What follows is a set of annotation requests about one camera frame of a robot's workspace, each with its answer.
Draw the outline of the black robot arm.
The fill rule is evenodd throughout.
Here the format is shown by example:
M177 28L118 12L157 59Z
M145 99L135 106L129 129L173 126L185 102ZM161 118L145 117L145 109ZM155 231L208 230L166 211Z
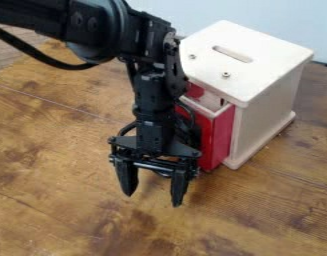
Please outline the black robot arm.
M189 78L172 23L131 8L126 0L0 0L0 25L30 29L67 44L82 64L65 63L0 28L0 40L41 62L86 70L113 59L127 67L135 121L109 139L110 162L121 187L133 195L138 171L172 179L172 201L181 206L198 175L201 151L193 144L196 120L177 112Z

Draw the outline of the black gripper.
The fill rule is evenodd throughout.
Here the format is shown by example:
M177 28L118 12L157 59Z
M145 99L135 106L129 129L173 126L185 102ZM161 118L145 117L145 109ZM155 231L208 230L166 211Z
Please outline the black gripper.
M147 131L138 130L137 145L143 153L164 152L176 136L165 135L155 127L150 127ZM121 188L127 196L131 196L138 188L138 168L133 162L118 159L115 161L115 171L121 183ZM177 170L172 176L172 201L173 206L180 207L184 203L184 197L189 187L189 175L186 170Z

